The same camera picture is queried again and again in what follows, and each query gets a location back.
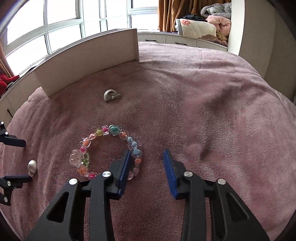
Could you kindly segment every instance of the red cloth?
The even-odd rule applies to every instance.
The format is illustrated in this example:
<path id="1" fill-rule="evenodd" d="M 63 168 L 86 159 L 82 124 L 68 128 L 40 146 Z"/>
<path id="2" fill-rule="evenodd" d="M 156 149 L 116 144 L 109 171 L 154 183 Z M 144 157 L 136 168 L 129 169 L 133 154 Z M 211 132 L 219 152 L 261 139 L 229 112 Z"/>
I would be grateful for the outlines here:
<path id="1" fill-rule="evenodd" d="M 0 74 L 0 95 L 3 95 L 6 91 L 7 85 L 16 81 L 19 75 L 8 78 L 5 74 Z"/>

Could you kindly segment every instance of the blue bead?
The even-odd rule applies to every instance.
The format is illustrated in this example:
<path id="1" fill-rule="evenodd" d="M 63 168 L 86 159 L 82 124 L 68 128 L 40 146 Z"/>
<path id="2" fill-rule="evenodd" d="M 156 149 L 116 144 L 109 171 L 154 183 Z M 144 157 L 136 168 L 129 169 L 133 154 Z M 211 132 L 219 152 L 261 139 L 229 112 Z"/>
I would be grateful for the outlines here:
<path id="1" fill-rule="evenodd" d="M 128 142 L 128 143 L 132 143 L 132 141 L 133 141 L 133 138 L 132 138 L 132 137 L 128 137 L 128 138 L 127 138 L 127 142 Z"/>
<path id="2" fill-rule="evenodd" d="M 138 156 L 142 155 L 142 151 L 139 150 L 138 148 L 134 148 L 134 150 L 133 150 L 133 155 L 134 155 L 135 157 L 138 157 Z"/>
<path id="3" fill-rule="evenodd" d="M 132 146 L 132 147 L 137 147 L 137 146 L 138 146 L 138 143 L 135 142 L 135 141 L 133 141 L 133 142 L 131 143 L 131 146 Z"/>

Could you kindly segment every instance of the pink blanket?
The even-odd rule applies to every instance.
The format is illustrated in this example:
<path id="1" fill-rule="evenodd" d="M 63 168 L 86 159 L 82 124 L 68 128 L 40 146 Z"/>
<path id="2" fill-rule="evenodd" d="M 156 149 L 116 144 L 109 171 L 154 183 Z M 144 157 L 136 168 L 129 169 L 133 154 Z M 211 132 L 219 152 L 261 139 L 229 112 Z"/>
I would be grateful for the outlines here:
<path id="1" fill-rule="evenodd" d="M 228 18 L 210 15 L 207 17 L 207 22 L 215 25 L 217 31 L 221 32 L 225 37 L 229 36 L 231 21 Z"/>
<path id="2" fill-rule="evenodd" d="M 11 227 L 26 239 L 55 193 L 70 178 L 85 180 L 69 164 L 72 149 L 97 127 L 117 124 L 144 153 L 140 174 L 111 203 L 117 241 L 180 240 L 184 201 L 170 195 L 165 148 L 202 178 L 225 178 L 274 240 L 296 209 L 296 107 L 227 52 L 145 42 L 139 51 L 140 62 L 89 75 L 51 98 L 38 88 L 16 112 L 7 130 L 27 146 L 0 145 L 0 176 L 27 174 L 31 159 L 38 174 L 14 190 L 11 207 L 0 206 Z M 105 103 L 107 89 L 121 98 Z M 125 149 L 112 136 L 96 142 L 90 169 L 107 170 Z"/>

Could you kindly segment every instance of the bolt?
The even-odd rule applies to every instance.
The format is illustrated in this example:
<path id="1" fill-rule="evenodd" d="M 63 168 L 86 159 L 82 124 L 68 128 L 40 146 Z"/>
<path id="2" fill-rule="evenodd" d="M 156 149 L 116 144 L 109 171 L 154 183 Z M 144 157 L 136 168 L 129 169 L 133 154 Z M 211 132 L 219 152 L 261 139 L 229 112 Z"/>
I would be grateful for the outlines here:
<path id="1" fill-rule="evenodd" d="M 190 172 L 190 171 L 186 171 L 186 172 L 184 172 L 184 176 L 185 177 L 192 177 L 193 176 L 193 173 Z"/>
<path id="2" fill-rule="evenodd" d="M 78 180 L 76 178 L 72 178 L 69 181 L 70 185 L 75 185 L 77 182 L 78 182 Z"/>
<path id="3" fill-rule="evenodd" d="M 103 177 L 110 177 L 111 176 L 111 172 L 105 171 L 105 172 L 102 173 L 102 176 Z"/>
<path id="4" fill-rule="evenodd" d="M 225 181 L 223 178 L 219 178 L 219 179 L 218 179 L 218 183 L 219 183 L 220 185 L 225 185 L 225 184 L 226 184 L 226 181 Z"/>

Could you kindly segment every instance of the gray blanket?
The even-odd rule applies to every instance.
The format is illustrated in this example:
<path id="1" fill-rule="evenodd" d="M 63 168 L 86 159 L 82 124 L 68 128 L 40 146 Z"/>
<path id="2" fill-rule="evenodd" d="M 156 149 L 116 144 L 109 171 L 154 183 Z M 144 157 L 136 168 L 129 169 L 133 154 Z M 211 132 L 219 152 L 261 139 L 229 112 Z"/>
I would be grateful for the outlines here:
<path id="1" fill-rule="evenodd" d="M 205 6 L 200 11 L 200 14 L 204 17 L 215 15 L 231 19 L 231 2 L 224 4 L 215 3 L 213 5 Z"/>

